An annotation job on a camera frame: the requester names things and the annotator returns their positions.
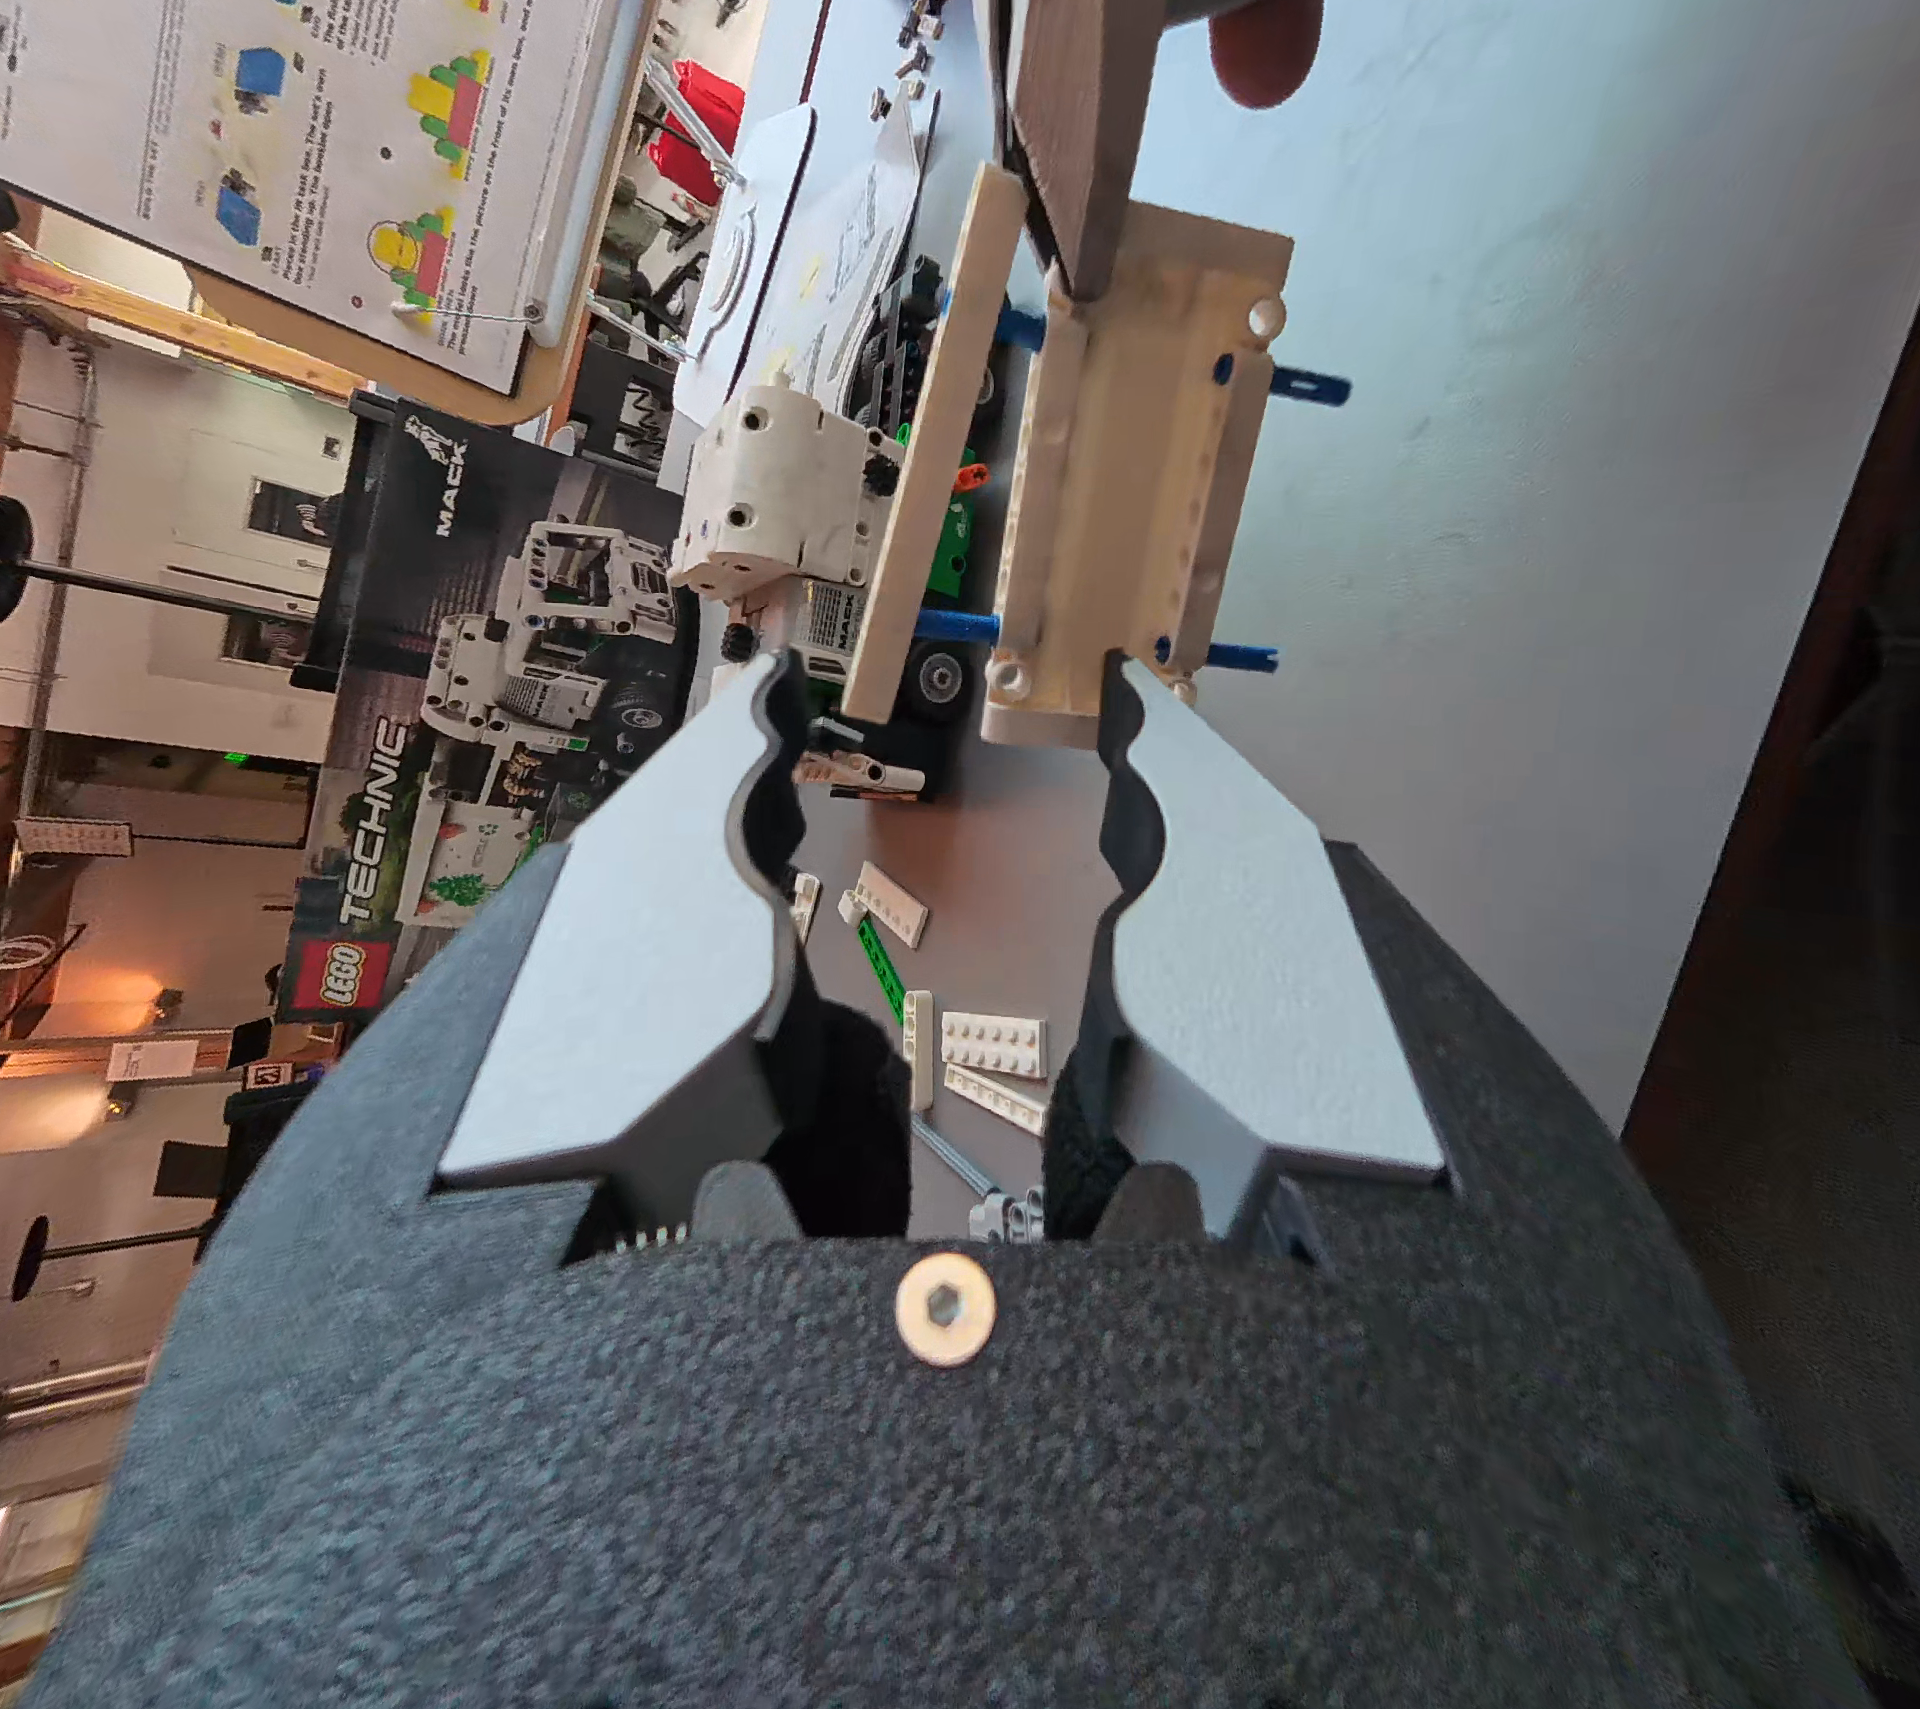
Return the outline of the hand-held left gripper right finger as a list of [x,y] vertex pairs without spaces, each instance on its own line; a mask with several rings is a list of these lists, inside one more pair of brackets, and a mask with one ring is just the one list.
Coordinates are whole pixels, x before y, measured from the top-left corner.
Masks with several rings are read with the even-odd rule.
[[1117,879],[1045,1119],[1045,1234],[1092,1239],[1146,1165],[1256,1239],[1295,1176],[1436,1186],[1447,1147],[1318,825],[1173,695],[1103,667]]

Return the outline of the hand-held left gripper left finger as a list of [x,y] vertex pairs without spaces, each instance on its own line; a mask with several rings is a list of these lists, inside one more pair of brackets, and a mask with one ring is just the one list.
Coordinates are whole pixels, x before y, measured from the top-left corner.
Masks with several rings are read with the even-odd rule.
[[807,679],[761,653],[572,832],[435,1176],[608,1186],[637,1226],[818,1111],[818,992],[783,890]]

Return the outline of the white lego truck model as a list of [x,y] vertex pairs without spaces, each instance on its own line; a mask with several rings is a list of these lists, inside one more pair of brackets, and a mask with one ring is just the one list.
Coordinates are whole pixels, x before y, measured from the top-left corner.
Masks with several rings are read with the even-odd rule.
[[[842,716],[887,723],[1023,229],[983,162],[904,449],[794,391],[738,390],[691,449],[670,582],[743,617],[783,578],[846,590]],[[1092,299],[1048,284],[983,644],[983,739],[1091,748],[1113,650],[1192,702],[1285,331],[1288,234],[1132,200]]]

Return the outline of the group of small grey lego pieces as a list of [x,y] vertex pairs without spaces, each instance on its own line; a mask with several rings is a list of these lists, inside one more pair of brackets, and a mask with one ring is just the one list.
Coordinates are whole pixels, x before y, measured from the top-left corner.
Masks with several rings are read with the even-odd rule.
[[868,121],[883,124],[899,105],[935,97],[935,63],[943,49],[955,0],[902,0],[894,30],[894,63],[873,88]]

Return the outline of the green lego beam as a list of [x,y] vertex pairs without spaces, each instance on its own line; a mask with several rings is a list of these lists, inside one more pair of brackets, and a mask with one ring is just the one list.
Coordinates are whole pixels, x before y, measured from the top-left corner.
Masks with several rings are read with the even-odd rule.
[[873,917],[860,909],[851,923],[858,947],[876,974],[878,988],[894,1017],[899,1030],[905,1030],[905,1013],[909,1013],[909,989],[899,976],[896,962],[891,960],[890,949],[883,942],[883,934]]

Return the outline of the white flat lego plate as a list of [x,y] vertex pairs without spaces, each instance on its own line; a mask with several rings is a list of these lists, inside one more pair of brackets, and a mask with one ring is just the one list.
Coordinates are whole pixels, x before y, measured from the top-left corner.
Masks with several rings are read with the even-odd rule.
[[865,917],[880,928],[891,930],[909,949],[920,949],[931,909],[911,889],[878,866],[878,862],[860,862],[848,890],[848,903],[846,915],[854,922]]

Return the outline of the white studded lego plate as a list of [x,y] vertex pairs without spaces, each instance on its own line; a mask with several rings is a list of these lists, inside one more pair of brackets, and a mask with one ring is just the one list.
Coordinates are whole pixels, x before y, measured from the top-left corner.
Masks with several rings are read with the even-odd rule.
[[1045,1084],[1023,1084],[964,1065],[948,1063],[943,1069],[946,1089],[964,1103],[996,1115],[1004,1125],[1028,1135],[1045,1137],[1045,1117],[1051,1109],[1051,1089]]
[[1045,1021],[943,1008],[942,1060],[980,1074],[1048,1080]]

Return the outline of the white lego connector orange pins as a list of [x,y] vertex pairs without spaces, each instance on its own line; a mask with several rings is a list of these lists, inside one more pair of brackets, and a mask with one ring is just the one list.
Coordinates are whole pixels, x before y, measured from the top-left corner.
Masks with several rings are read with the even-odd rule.
[[808,748],[792,772],[794,784],[822,784],[834,794],[868,794],[885,801],[925,801],[925,770],[891,764],[855,748]]

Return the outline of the black lego set box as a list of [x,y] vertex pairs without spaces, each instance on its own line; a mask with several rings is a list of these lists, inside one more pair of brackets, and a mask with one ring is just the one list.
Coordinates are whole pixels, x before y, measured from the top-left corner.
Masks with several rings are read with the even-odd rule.
[[332,728],[281,1021],[364,1025],[688,714],[699,617],[670,586],[664,436],[566,453],[423,401],[353,403],[299,687]]

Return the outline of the grey lego axle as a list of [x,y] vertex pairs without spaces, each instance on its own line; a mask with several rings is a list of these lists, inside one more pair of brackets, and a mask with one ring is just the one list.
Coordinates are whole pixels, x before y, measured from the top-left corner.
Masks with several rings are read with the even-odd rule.
[[922,1111],[909,1111],[909,1125],[912,1138],[928,1149],[977,1200],[983,1203],[996,1194],[1004,1194],[1000,1181],[987,1175],[975,1161],[954,1147],[948,1137],[925,1117]]

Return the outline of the person's right hand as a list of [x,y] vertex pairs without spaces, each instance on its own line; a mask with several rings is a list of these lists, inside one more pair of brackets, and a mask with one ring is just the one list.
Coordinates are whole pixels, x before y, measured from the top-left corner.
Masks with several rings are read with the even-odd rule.
[[1246,110],[1273,110],[1308,79],[1325,38],[1325,0],[1253,0],[1208,21],[1214,75]]

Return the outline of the white printed booklet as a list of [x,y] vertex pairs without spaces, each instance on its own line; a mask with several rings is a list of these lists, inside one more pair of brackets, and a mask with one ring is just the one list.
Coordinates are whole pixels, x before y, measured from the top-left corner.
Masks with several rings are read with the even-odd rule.
[[826,141],[808,103],[740,141],[673,384],[676,414],[697,424],[781,376],[848,408],[865,328],[912,227],[925,118],[911,98],[890,103],[845,169],[829,169]]

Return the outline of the red chair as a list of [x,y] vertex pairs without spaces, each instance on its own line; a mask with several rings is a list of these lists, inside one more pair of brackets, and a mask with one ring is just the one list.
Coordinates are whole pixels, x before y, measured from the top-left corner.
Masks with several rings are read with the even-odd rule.
[[[730,157],[746,109],[743,84],[693,58],[673,60],[672,75],[680,98]],[[647,155],[659,176],[688,200],[703,207],[716,207],[722,203],[724,181],[676,110],[666,112],[662,129],[647,141]]]

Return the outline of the black stand pole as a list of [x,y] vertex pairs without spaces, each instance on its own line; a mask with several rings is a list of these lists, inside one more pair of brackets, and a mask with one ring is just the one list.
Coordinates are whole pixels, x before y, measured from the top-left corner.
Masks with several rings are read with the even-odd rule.
[[218,617],[286,617],[313,623],[322,615],[320,593],[263,588],[191,569],[176,577],[82,569],[72,545],[40,538],[34,511],[21,495],[2,493],[2,623],[15,621],[36,586]]

